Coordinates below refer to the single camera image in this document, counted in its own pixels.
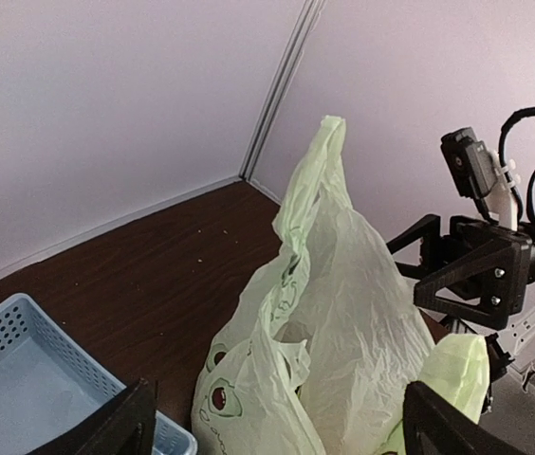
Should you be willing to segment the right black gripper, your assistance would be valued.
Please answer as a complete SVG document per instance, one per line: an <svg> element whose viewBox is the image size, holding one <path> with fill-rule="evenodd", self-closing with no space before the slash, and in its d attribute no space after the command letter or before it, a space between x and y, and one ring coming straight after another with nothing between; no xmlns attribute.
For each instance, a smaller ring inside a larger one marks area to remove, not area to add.
<svg viewBox="0 0 535 455"><path fill-rule="evenodd" d="M535 222L512 231L458 215L442 239L440 228L441 218L427 214L387 243L392 254L418 246L418 264L395 261L404 277L420 280L414 305L505 329L523 309L526 287L535 282ZM441 257L444 264L437 270Z"/></svg>

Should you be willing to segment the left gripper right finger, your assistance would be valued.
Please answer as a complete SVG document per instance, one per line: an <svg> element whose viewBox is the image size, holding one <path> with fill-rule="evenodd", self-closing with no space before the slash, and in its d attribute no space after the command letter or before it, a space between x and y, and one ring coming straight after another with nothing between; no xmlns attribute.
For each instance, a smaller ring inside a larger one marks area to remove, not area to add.
<svg viewBox="0 0 535 455"><path fill-rule="evenodd" d="M438 454L523 454L474 424L420 381L412 382L405 390L403 434L407 454L424 454L424 440Z"/></svg>

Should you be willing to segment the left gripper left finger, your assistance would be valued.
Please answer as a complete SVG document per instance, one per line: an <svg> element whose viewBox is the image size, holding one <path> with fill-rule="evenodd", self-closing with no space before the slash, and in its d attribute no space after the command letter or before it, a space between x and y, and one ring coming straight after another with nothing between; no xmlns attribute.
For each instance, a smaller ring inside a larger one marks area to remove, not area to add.
<svg viewBox="0 0 535 455"><path fill-rule="evenodd" d="M150 455L154 444L156 412L156 387L141 378L73 429L32 452L36 455Z"/></svg>

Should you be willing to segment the light green plastic bag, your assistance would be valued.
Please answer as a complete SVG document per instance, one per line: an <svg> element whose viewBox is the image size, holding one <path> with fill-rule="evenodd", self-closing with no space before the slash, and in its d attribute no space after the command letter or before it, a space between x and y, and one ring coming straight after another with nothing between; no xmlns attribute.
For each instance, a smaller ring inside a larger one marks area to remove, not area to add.
<svg viewBox="0 0 535 455"><path fill-rule="evenodd" d="M421 381L477 422L486 341L434 341L379 233L350 200L346 124L323 118L257 269L213 338L191 414L203 454L401 454L406 387Z"/></svg>

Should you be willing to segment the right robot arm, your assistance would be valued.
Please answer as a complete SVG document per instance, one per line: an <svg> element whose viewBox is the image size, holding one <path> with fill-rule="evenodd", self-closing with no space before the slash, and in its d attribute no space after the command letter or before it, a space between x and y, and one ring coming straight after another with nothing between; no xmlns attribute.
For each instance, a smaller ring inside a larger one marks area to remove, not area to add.
<svg viewBox="0 0 535 455"><path fill-rule="evenodd" d="M418 242L418 265L400 264L417 281L415 304L446 321L491 329L486 337L491 381L535 341L535 216L516 229L454 216L450 231L429 214L389 242L397 252Z"/></svg>

